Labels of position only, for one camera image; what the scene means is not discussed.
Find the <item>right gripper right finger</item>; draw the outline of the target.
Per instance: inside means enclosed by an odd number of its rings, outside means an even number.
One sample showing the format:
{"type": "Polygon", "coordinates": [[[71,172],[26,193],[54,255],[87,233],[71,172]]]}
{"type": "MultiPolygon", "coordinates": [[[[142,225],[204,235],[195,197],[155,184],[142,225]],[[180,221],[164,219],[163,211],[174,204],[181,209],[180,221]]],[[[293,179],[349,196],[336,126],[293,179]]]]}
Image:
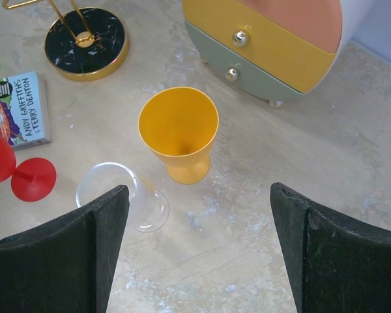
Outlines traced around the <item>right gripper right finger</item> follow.
{"type": "Polygon", "coordinates": [[[391,231],[282,183],[270,206],[298,312],[391,312],[391,231]]]}

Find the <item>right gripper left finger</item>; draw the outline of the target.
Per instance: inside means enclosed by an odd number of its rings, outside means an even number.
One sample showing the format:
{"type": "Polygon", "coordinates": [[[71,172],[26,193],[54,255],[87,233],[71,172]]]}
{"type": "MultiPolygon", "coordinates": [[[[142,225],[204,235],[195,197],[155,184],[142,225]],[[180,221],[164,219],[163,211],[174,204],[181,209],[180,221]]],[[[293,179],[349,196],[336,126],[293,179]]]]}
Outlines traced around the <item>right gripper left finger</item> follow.
{"type": "Polygon", "coordinates": [[[0,312],[105,312],[129,210],[119,185],[0,240],[0,312]]]}

